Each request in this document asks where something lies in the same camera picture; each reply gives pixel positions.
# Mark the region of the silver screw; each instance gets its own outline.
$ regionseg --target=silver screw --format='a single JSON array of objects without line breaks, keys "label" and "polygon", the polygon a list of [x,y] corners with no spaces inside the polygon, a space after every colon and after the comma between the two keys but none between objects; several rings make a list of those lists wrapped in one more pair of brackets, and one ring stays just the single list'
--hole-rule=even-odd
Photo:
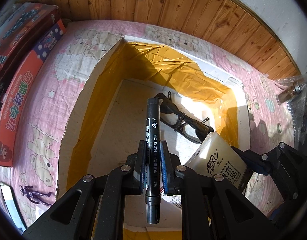
[{"label": "silver screw", "polygon": [[92,180],[93,180],[93,177],[90,174],[83,176],[83,181],[84,182],[90,182]]},{"label": "silver screw", "polygon": [[215,179],[216,181],[223,181],[223,180],[224,180],[224,176],[222,176],[221,174],[216,174],[216,175],[214,176],[214,179]]},{"label": "silver screw", "polygon": [[186,166],[184,166],[184,165],[178,165],[178,166],[176,167],[176,169],[177,169],[177,171],[185,171],[185,170],[186,170]]},{"label": "silver screw", "polygon": [[122,166],[121,166],[121,170],[122,170],[122,171],[130,171],[130,169],[131,169],[131,168],[130,168],[129,165],[122,165]]}]

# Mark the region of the bear-patterned bedsheet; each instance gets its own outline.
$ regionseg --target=bear-patterned bedsheet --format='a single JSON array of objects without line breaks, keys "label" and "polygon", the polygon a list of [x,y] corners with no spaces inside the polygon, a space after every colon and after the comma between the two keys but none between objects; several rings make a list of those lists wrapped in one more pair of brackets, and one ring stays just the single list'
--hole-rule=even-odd
[{"label": "bear-patterned bedsheet", "polygon": [[[280,141],[293,146],[292,117],[286,105],[279,106],[275,83],[246,62],[221,48],[177,31],[125,21],[81,21],[70,23],[36,77],[23,109],[14,151],[13,168],[0,167],[0,181],[15,192],[24,221],[29,226],[46,206],[31,203],[19,186],[57,192],[61,139],[74,104],[99,59],[121,36],[160,42],[208,61],[239,78],[244,84],[250,112],[251,149],[268,152]],[[246,196],[264,214],[282,202],[272,179],[254,174]],[[0,205],[6,210],[0,190]]]}]

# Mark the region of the white star print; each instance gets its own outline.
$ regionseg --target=white star print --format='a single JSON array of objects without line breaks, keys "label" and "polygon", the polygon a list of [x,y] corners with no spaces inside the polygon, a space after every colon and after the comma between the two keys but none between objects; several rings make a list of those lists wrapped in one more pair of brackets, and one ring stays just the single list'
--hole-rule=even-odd
[{"label": "white star print", "polygon": [[55,95],[55,92],[54,92],[54,90],[52,89],[51,91],[48,91],[47,98],[53,99],[53,96],[54,96],[54,95]]}]

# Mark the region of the toy figurine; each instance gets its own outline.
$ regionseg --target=toy figurine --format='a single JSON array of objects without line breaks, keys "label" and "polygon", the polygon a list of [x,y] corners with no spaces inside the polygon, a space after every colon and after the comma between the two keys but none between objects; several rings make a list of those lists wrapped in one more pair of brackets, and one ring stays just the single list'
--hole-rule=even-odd
[{"label": "toy figurine", "polygon": [[44,194],[44,193],[41,193],[41,192],[38,192],[38,191],[34,191],[34,190],[31,190],[31,188],[33,188],[33,186],[24,186],[21,187],[20,191],[22,192],[23,196],[26,195],[26,197],[30,200],[30,202],[32,203],[35,203],[35,204],[44,204],[46,206],[49,206],[51,207],[52,205],[49,204],[49,203],[46,203],[44,202],[43,200],[41,200],[39,198],[39,196],[42,196],[42,197],[50,197],[51,196],[51,192],[49,192],[48,194]]}]

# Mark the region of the red box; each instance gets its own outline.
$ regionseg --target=red box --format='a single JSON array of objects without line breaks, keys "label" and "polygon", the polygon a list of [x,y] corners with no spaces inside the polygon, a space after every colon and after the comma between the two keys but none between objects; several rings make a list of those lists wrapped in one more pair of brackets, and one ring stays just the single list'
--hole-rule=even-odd
[{"label": "red box", "polygon": [[19,62],[60,19],[55,5],[24,3],[0,27],[0,95],[8,88]]},{"label": "red box", "polygon": [[12,167],[15,137],[26,95],[43,62],[65,32],[59,20],[36,43],[13,76],[0,111],[0,166]]}]

